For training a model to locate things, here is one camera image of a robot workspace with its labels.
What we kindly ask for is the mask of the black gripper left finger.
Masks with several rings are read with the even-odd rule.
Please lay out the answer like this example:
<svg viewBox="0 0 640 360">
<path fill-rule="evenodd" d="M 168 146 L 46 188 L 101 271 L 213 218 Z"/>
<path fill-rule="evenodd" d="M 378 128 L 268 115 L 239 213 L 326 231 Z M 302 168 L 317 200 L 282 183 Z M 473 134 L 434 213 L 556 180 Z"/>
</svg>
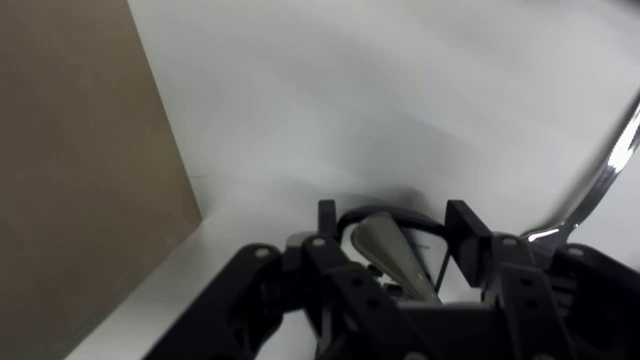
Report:
<svg viewBox="0 0 640 360">
<path fill-rule="evenodd" d="M 318 235 L 322 239 L 336 239 L 336 224 L 339 224 L 339 217 L 336 217 L 336 203 L 335 200 L 321 200 L 318 203 Z"/>
</svg>

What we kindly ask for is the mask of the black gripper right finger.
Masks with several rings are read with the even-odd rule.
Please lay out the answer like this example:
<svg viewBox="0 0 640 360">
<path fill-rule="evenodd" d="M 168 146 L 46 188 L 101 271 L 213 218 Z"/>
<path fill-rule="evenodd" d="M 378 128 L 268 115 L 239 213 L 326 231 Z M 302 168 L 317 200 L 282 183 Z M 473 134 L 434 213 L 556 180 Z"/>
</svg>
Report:
<svg viewBox="0 0 640 360">
<path fill-rule="evenodd" d="M 446 204 L 446 241 L 451 254 L 473 288 L 489 277 L 493 232 L 465 200 Z"/>
</svg>

